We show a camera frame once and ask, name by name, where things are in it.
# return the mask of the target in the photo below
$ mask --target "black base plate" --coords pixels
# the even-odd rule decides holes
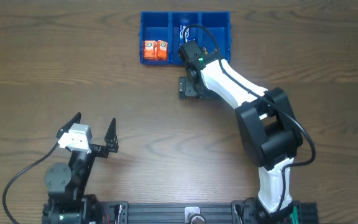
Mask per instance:
[[[294,201],[298,208],[299,224],[318,223],[318,211],[316,203],[300,203]],[[240,224],[233,212],[233,206],[239,204],[244,207],[243,224],[257,223],[254,214],[252,198],[245,201],[233,201],[232,203],[127,203],[127,202],[101,202],[105,212],[109,214],[110,223],[115,222],[114,207],[122,205],[120,221],[118,224],[169,224],[185,223],[185,207],[199,207],[201,214],[207,223],[214,224]],[[280,223],[292,223],[291,218]]]

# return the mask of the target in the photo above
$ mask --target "orange snack package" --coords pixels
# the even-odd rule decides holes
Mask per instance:
[[[143,43],[143,58],[154,60],[156,59],[155,53],[155,41],[154,40],[145,40]]]
[[[157,60],[168,60],[168,43],[163,40],[157,41]]]

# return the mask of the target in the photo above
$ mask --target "wooden surface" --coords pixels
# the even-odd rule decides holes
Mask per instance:
[[[232,67],[289,95],[317,147],[291,170],[295,200],[322,223],[358,222],[358,1],[0,1],[0,223],[9,179],[46,154],[77,111],[103,143],[117,118],[119,152],[97,159],[86,193],[129,202],[254,197],[257,168],[233,110],[180,101],[182,67],[139,63],[141,11],[231,11]],[[20,223],[40,223],[44,173],[56,151],[9,189]],[[305,144],[297,161],[310,156]]]

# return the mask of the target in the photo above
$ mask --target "orange item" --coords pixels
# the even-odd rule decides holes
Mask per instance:
[[[157,59],[168,60],[168,43],[165,41],[157,41]]]
[[[154,60],[156,59],[155,53],[155,41],[154,40],[145,40],[143,44],[143,58]]]

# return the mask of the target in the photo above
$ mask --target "white plastic part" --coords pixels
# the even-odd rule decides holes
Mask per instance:
[[[265,95],[264,92],[267,91],[266,88],[257,86],[248,81],[242,75],[238,74],[230,67],[225,59],[222,59],[221,61],[223,68],[231,77],[236,79],[239,83],[243,84],[245,87],[252,90],[259,96]],[[218,60],[207,64],[205,68],[202,69],[201,76],[203,78],[205,87],[221,96],[234,109],[239,107],[243,102],[252,102],[256,100],[254,95],[249,94],[247,91],[241,88],[241,86],[237,85],[229,77],[227,77],[227,75],[223,74]]]
[[[264,167],[259,167],[259,182],[260,190],[258,198],[262,205],[270,213],[276,212],[278,204],[280,203],[281,194],[283,192],[283,177],[281,169],[287,164],[293,163],[293,158],[286,158],[279,162],[271,170],[266,170]],[[290,195],[290,169],[285,170],[285,195],[281,209],[288,206],[292,201]]]
[[[85,151],[91,153],[89,141],[91,141],[92,133],[88,125],[73,124],[68,133],[63,133],[59,139],[59,147],[69,148],[71,151]]]

